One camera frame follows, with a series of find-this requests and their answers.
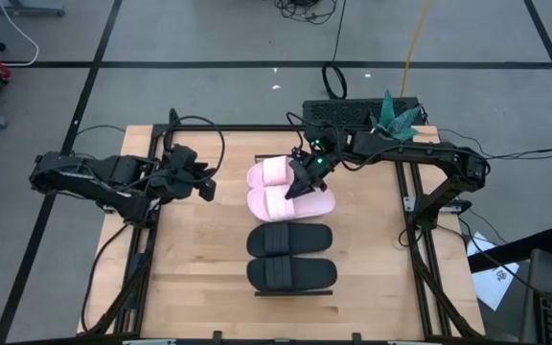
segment pink slide sandal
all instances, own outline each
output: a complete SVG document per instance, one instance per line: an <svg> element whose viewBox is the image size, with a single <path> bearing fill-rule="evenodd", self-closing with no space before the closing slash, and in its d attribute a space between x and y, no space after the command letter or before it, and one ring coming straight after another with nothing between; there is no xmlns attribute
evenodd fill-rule
<svg viewBox="0 0 552 345"><path fill-rule="evenodd" d="M248 192L250 212L266 222L322 216L335 207L334 193L317 191L293 199L285 199L289 186L257 188Z"/></svg>
<svg viewBox="0 0 552 345"><path fill-rule="evenodd" d="M250 188L262 188L267 186L291 185L295 174L288 165L291 158L279 156L264 159L252 166L246 176L246 183Z"/></svg>

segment wooden tabletop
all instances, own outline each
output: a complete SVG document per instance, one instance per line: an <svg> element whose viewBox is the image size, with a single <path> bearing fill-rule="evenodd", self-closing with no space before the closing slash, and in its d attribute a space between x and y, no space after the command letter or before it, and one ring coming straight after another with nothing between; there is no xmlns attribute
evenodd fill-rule
<svg viewBox="0 0 552 345"><path fill-rule="evenodd" d="M421 133L415 141L438 141L435 127L417 129ZM121 154L146 156L150 133L151 126L129 126ZM252 259L245 245L260 223L246 207L246 173L256 154L287 154L299 139L295 132L224 135L227 147L215 177L214 201L205 202L195 192L161 211L142 337L211 338L213 331L222 331L229 339L351 339L351 333L361 333L364 340L422 339L410 256L397 241L404 221L395 165L380 162L359 172L336 168L326 179L335 194L334 211L306 220L333 230L332 247L310 255L336 264L333 296L255 297L245 276ZM217 163L220 141L214 132L176 132L174 141L196 150L198 161ZM445 179L435 167L422 165L420 170L426 193ZM441 215L438 223L459 231L455 215ZM100 247L121 225L118 215L105 216ZM121 288L130 237L127 230L97 265L86 313L89 325ZM445 293L484 333L461 239L440 229L433 238ZM435 300L426 290L438 334Z"/></svg>

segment black slipper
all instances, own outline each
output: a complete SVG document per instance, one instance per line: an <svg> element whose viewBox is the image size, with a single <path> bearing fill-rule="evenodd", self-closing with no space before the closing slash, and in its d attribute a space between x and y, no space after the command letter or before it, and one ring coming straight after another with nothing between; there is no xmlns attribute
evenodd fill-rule
<svg viewBox="0 0 552 345"><path fill-rule="evenodd" d="M258 291L304 291L333 285L337 269L327 259L280 256L254 259L246 267L246 276Z"/></svg>
<svg viewBox="0 0 552 345"><path fill-rule="evenodd" d="M255 258L322 251L334 236L324 224L277 222L259 225L248 235L246 250Z"/></svg>

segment green origami crane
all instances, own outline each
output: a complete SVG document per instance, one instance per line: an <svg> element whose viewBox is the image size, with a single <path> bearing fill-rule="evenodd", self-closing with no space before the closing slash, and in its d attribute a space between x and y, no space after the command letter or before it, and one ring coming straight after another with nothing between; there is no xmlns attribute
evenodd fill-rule
<svg viewBox="0 0 552 345"><path fill-rule="evenodd" d="M406 110L402 115L396 117L395 110L393 108L393 98L391 93L387 90L384 93L382 100L382 111L380 112L380 120L374 125L374 130L379 133L380 136L399 141L412 140L418 131L411 128L412 123L417 119L417 116L421 113L421 106L417 105L412 109Z"/></svg>

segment yellow cable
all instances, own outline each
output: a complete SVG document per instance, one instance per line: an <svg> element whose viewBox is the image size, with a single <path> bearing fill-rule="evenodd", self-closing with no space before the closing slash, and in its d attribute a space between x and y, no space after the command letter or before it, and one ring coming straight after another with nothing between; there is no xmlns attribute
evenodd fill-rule
<svg viewBox="0 0 552 345"><path fill-rule="evenodd" d="M421 14L421 20L419 21L419 26L417 26L417 32L412 38L412 43L410 44L410 51L408 51L408 58L406 59L406 66L403 69L403 80L402 80L402 91L400 91L400 97L403 97L403 91L406 89L406 81L408 79L408 68L410 67L410 60L412 59L412 52L414 52L414 46L419 40L421 31L423 30L423 24L426 22L426 16L429 12L429 7L431 6L431 0L425 0L425 8L423 9L423 14Z"/></svg>

